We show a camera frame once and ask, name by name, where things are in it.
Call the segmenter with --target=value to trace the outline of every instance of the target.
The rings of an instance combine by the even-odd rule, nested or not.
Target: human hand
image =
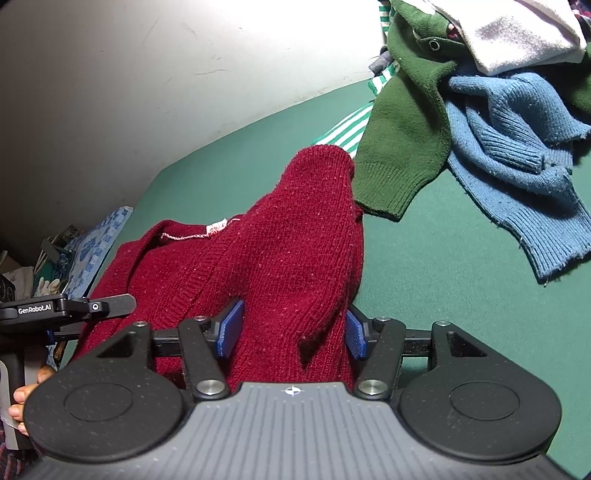
[[[18,431],[21,432],[23,435],[29,435],[27,433],[27,429],[25,428],[25,424],[22,422],[22,411],[25,409],[25,402],[29,395],[33,390],[35,390],[40,383],[43,383],[45,380],[50,378],[54,375],[56,371],[52,369],[49,365],[44,364],[40,369],[39,373],[37,374],[37,383],[33,383],[31,385],[25,385],[24,387],[17,388],[14,391],[14,401],[17,402],[15,405],[12,405],[8,409],[8,414],[19,422],[18,424]]]

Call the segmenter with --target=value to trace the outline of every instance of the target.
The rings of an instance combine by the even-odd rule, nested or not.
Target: blue gripper pad
[[[230,357],[242,331],[243,316],[244,301],[240,300],[228,313],[228,316],[220,322],[220,333],[216,341],[216,350],[219,357]]]
[[[349,352],[356,360],[365,358],[368,344],[363,336],[363,325],[350,310],[347,310],[345,322],[345,342]]]

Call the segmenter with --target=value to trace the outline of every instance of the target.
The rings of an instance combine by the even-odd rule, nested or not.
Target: red sweater
[[[120,247],[93,297],[131,293],[126,318],[88,325],[77,355],[126,325],[171,328],[245,301],[228,382],[352,382],[345,313],[361,281],[362,211],[351,192],[353,162],[338,147],[300,151],[275,189],[219,232],[165,220]],[[178,358],[157,371],[180,379]]]

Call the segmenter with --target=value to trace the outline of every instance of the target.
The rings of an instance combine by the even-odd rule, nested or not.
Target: blue knit sweater
[[[535,73],[455,76],[446,101],[449,166],[518,239],[538,280],[591,252],[591,217],[570,180],[572,142],[591,131]]]

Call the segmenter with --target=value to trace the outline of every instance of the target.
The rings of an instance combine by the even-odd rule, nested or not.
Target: green table
[[[159,220],[213,223],[272,190],[293,155],[372,98],[350,85],[271,115],[163,170],[117,247]],[[591,156],[573,180],[591,206]],[[591,262],[539,285],[518,242],[497,228],[445,170],[402,221],[366,215],[365,264],[356,305],[408,327],[449,320],[548,382],[563,406],[551,456],[573,474],[591,469]]]

